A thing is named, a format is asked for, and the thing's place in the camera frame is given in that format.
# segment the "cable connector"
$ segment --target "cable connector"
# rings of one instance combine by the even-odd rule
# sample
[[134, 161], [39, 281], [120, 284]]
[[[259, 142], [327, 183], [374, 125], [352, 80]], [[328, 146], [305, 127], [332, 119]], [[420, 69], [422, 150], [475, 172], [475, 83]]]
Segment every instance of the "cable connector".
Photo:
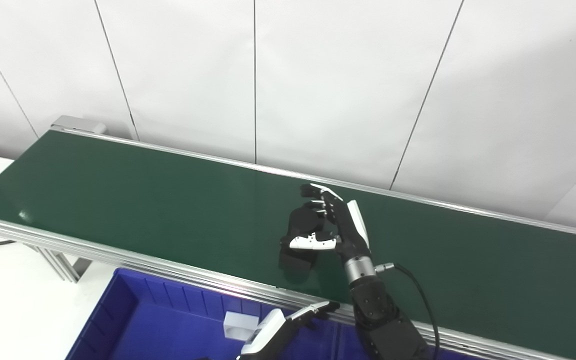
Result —
[[374, 272], [384, 272], [390, 269], [395, 269], [395, 264], [392, 262], [386, 262], [386, 264], [380, 264], [374, 267]]

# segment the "white fingertip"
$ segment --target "white fingertip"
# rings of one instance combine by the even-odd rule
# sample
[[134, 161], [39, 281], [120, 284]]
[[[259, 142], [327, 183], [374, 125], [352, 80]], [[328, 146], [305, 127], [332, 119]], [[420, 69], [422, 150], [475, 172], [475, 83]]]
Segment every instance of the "white fingertip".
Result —
[[362, 216], [361, 211], [359, 211], [357, 200], [350, 200], [348, 202], [348, 211], [350, 212], [350, 217], [352, 218], [354, 227], [357, 228], [357, 232], [366, 241], [366, 246], [370, 249], [368, 232], [366, 231], [366, 225], [364, 224], [364, 217]]
[[344, 199], [341, 198], [341, 196], [339, 196], [336, 192], [332, 191], [331, 189], [329, 189], [329, 187], [326, 186], [322, 186], [322, 185], [317, 185], [317, 184], [313, 184], [310, 183], [313, 187], [319, 188], [321, 189], [322, 192], [329, 192], [330, 194], [334, 195], [336, 198], [339, 198], [339, 200], [343, 201]]

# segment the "robotic hand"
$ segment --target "robotic hand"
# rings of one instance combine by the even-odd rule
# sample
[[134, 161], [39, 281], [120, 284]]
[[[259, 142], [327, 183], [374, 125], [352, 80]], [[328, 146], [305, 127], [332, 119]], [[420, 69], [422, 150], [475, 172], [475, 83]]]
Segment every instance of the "robotic hand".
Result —
[[281, 309], [274, 309], [259, 323], [241, 349], [237, 360], [276, 360], [302, 326], [309, 326], [313, 318], [324, 319], [328, 312], [339, 309], [339, 303], [313, 303], [284, 317]]
[[[280, 256], [297, 259], [293, 264], [310, 262], [312, 266], [315, 251], [334, 250], [348, 278], [357, 333], [368, 353], [378, 360], [427, 360], [426, 342], [377, 276], [394, 265], [373, 266], [357, 201], [345, 203], [334, 191], [317, 184], [302, 185], [301, 196], [313, 200], [291, 212]], [[336, 225], [336, 235], [324, 231], [326, 219]]]

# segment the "white block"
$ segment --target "white block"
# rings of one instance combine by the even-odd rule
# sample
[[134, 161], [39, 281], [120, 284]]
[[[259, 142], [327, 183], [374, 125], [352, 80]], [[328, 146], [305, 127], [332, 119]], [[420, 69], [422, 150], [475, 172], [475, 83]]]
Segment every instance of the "white block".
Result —
[[228, 311], [223, 319], [223, 335], [228, 339], [245, 342], [255, 331], [258, 323], [258, 316]]

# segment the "robotic arm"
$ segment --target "robotic arm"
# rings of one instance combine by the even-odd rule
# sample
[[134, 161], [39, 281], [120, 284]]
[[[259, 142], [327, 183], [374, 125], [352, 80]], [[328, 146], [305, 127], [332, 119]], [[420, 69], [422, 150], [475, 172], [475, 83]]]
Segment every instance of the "robotic arm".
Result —
[[[288, 232], [280, 242], [282, 253], [307, 261], [313, 251], [334, 250], [345, 269], [356, 329], [368, 353], [378, 360], [427, 360], [426, 342], [377, 276], [394, 265], [373, 265], [357, 202], [345, 203], [334, 191], [317, 184], [302, 185], [301, 196], [313, 200], [291, 212]], [[326, 219], [336, 225], [336, 234], [323, 230]]]

